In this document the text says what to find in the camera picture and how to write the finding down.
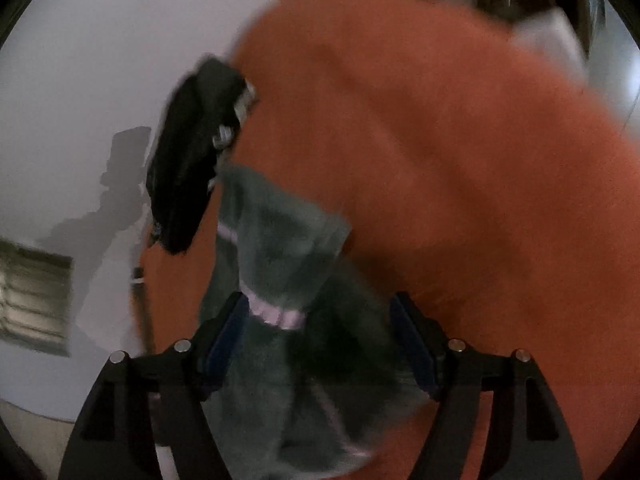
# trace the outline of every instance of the laundry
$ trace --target laundry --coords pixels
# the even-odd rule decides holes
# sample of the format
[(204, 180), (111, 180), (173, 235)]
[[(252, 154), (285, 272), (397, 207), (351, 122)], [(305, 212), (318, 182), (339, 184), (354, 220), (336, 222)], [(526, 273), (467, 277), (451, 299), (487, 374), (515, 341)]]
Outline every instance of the laundry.
[(146, 178), (152, 237), (171, 253), (189, 248), (209, 203), (216, 163), (255, 100), (250, 83), (210, 57), (174, 92)]
[(204, 404), (231, 476), (326, 478), (362, 466), (428, 396), (390, 334), (386, 302), (340, 256), (348, 224), (250, 168), (223, 166), (218, 180), (200, 322), (236, 290), (252, 313), (222, 390)]

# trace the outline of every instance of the orange cloth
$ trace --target orange cloth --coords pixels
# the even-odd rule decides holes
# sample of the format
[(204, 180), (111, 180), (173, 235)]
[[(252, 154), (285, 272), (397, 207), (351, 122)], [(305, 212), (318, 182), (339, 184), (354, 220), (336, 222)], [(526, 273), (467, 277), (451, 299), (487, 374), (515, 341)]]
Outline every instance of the orange cloth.
[[(236, 66), (261, 101), (234, 161), (343, 215), (380, 294), (480, 351), (529, 349), (597, 478), (640, 415), (640, 162), (599, 102), (433, 0), (281, 0)], [(195, 328), (216, 203), (186, 256), (144, 256), (159, 349)], [(349, 476), (404, 480), (435, 409)]]

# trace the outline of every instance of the metal screw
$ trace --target metal screw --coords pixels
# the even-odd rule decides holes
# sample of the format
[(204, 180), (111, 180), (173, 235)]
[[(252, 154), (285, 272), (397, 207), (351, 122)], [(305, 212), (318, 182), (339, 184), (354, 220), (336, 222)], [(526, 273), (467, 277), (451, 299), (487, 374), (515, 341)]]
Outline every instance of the metal screw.
[(118, 363), (123, 362), (126, 356), (127, 356), (126, 353), (124, 353), (122, 350), (118, 350), (117, 352), (114, 352), (109, 356), (109, 361), (111, 361), (113, 364), (116, 365)]
[(466, 343), (462, 339), (449, 339), (449, 350), (454, 352), (463, 352), (466, 349)]
[(522, 363), (528, 363), (531, 361), (531, 354), (521, 348), (516, 350), (516, 359)]
[(188, 339), (180, 339), (180, 341), (174, 345), (174, 350), (180, 354), (189, 351), (189, 348), (191, 348), (191, 341)]

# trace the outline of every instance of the white wall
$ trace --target white wall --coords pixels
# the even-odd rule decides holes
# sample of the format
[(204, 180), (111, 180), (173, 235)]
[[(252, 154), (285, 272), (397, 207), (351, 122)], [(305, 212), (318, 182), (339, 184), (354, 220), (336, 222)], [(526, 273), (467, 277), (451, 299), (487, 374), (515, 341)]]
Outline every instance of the white wall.
[(34, 0), (0, 50), (0, 237), (75, 259), (70, 357), (0, 341), (0, 397), (75, 419), (130, 345), (145, 151), (168, 95), (271, 0)]

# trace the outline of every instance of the white stripe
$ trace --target white stripe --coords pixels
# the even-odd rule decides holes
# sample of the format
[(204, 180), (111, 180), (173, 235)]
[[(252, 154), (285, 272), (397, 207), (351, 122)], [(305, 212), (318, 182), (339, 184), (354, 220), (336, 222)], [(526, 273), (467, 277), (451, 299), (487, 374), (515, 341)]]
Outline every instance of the white stripe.
[(335, 431), (335, 434), (338, 437), (342, 448), (347, 453), (353, 456), (371, 456), (371, 453), (369, 451), (361, 448), (351, 441), (349, 435), (347, 435), (347, 431), (344, 429), (342, 420), (340, 419), (340, 413), (338, 413), (338, 409), (331, 402), (331, 399), (327, 395), (326, 391), (322, 389), (322, 386), (320, 386), (320, 384), (316, 383), (314, 380), (310, 380), (310, 387), (311, 392), (314, 394), (314, 397), (322, 407), (329, 425), (332, 427), (332, 430)]
[(218, 236), (234, 245), (238, 244), (238, 233), (220, 222), (218, 222)]
[(305, 314), (299, 310), (284, 310), (258, 298), (246, 283), (240, 280), (240, 292), (249, 300), (249, 311), (266, 324), (283, 330), (298, 330), (305, 324)]

